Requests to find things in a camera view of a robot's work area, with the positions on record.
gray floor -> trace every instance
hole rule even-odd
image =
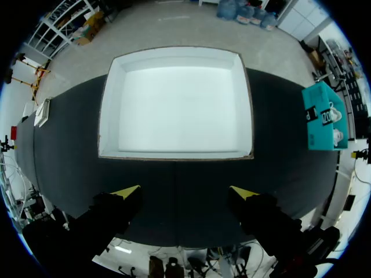
[[[95,39],[75,50],[69,46],[59,53],[50,65],[52,71],[42,81],[38,91],[39,103],[47,97],[57,96],[67,89],[91,78],[106,74],[112,59],[140,49],[160,46],[193,45],[232,50],[242,55],[246,67],[269,72],[302,86],[314,82],[310,60],[297,40],[279,29],[268,32],[253,25],[240,25],[223,21],[216,16],[216,5],[197,3],[164,3],[155,1],[135,5],[120,12],[112,24],[106,24]],[[304,217],[304,226],[312,213]],[[117,239],[112,245],[132,250],[131,254],[115,250],[104,252],[95,261],[117,270],[119,265],[128,272],[133,265],[138,276],[147,276],[150,255],[167,262],[168,257],[183,260],[181,248],[162,248]],[[263,277],[273,259],[252,245],[248,275],[263,263],[255,278]],[[218,276],[210,272],[208,276]]]

teal box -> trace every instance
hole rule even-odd
[[[323,81],[302,90],[301,93],[307,118],[308,148],[322,151],[348,148],[347,113],[341,98]],[[330,102],[342,115],[335,123],[331,119]],[[341,131],[344,137],[337,147],[333,142],[334,129]]]

white tray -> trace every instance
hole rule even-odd
[[[164,47],[114,58],[99,121],[99,156],[251,159],[252,107],[237,53]]]

bottle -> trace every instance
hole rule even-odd
[[[266,14],[267,12],[263,10],[261,6],[255,7],[255,12],[251,19],[251,23],[255,25],[260,25],[261,21],[263,20]]]
[[[236,3],[237,3],[237,8],[246,6],[248,4],[247,0],[236,0]]]
[[[272,31],[276,25],[277,25],[276,13],[269,13],[261,21],[260,27],[268,31]]]
[[[239,7],[237,10],[236,21],[238,23],[247,25],[251,21],[254,12],[255,10],[253,7],[250,6],[250,4],[248,4],[247,6]]]
[[[220,0],[216,16],[220,19],[233,20],[237,14],[237,3],[235,0]]]

black table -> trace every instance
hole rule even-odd
[[[55,97],[42,128],[33,128],[34,114],[20,123],[17,162],[42,194],[73,217],[85,212],[100,192],[141,185],[144,206],[122,235],[125,239],[186,247],[242,242],[248,237],[226,206],[230,185],[268,192],[278,198],[285,213],[302,217],[329,196],[337,163],[337,152],[307,148],[301,86],[252,69],[248,76],[254,109],[253,160],[98,158],[104,75]]]

